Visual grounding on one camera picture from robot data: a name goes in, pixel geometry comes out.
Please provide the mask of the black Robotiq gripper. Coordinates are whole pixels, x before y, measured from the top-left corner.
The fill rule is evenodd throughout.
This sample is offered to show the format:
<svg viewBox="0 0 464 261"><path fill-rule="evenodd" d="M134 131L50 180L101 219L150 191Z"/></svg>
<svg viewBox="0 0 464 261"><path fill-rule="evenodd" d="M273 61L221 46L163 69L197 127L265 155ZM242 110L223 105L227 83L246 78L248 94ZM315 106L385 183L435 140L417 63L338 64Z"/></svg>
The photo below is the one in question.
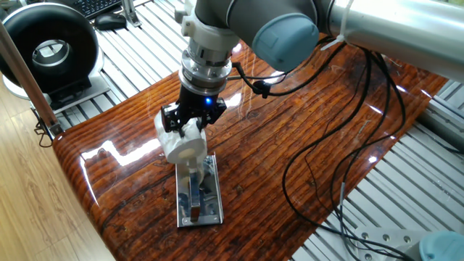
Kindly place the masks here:
<svg viewBox="0 0 464 261"><path fill-rule="evenodd" d="M181 86L178 102L162 106L162 124L166 133L175 131L184 137L183 126L190 119L199 118L196 126L201 131L214 124L226 109L224 99L217 94L204 96Z"/></svg>

